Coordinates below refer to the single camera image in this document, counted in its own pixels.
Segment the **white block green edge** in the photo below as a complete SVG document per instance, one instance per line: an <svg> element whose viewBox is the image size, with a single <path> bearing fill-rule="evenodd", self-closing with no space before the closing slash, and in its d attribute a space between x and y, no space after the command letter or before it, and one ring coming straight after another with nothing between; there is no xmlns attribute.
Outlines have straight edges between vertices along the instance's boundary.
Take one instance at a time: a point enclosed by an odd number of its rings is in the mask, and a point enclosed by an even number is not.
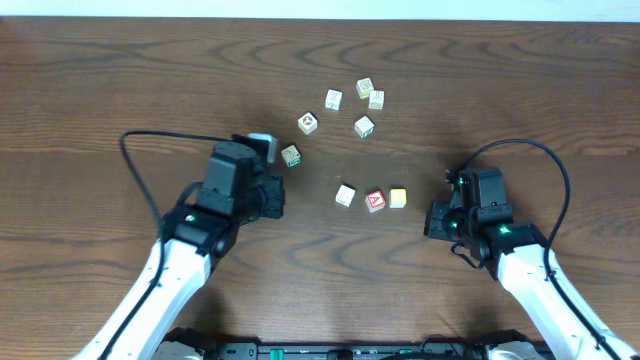
<svg viewBox="0 0 640 360"><path fill-rule="evenodd" d="M298 148L294 144L283 148L281 150L281 156L283 158L283 161L289 168L298 165L302 159Z"/></svg>

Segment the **white and yellow block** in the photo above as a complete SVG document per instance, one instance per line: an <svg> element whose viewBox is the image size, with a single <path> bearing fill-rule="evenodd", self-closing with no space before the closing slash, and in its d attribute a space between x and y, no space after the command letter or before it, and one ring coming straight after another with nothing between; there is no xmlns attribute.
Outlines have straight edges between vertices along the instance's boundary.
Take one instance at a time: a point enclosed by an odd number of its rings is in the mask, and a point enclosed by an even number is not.
<svg viewBox="0 0 640 360"><path fill-rule="evenodd" d="M393 188L389 192L389 206L393 209L404 208L407 204L407 192L404 188Z"/></svg>

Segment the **red letter A block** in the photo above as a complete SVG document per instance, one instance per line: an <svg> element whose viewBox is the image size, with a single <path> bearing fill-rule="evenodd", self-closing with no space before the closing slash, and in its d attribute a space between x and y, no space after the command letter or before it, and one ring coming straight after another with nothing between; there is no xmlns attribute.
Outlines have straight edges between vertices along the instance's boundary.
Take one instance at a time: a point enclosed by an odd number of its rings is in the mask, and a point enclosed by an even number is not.
<svg viewBox="0 0 640 360"><path fill-rule="evenodd" d="M383 192L381 190L376 190L368 193L365 196L365 204L370 213L384 209L386 206L386 199Z"/></svg>

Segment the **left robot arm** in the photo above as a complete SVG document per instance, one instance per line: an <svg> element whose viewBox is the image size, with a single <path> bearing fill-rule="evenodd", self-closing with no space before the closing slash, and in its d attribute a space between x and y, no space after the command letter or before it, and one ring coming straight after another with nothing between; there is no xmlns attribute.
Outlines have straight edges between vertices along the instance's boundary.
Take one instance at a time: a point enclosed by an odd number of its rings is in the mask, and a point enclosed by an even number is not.
<svg viewBox="0 0 640 360"><path fill-rule="evenodd" d="M284 186L272 150L225 142L211 154L204 181L188 185L159 222L159 238L131 289L80 359L150 359L170 325L260 218L279 219Z"/></svg>

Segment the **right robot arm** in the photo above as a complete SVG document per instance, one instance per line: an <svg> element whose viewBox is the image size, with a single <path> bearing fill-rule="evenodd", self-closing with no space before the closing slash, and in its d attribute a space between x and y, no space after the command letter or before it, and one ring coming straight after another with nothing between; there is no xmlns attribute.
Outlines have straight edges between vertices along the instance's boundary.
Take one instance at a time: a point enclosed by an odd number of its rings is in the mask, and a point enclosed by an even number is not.
<svg viewBox="0 0 640 360"><path fill-rule="evenodd" d="M557 359L637 359L639 352L599 318L572 285L547 239L532 223L479 222L478 209L435 201L424 234L471 252L465 261L485 268L523 307Z"/></svg>

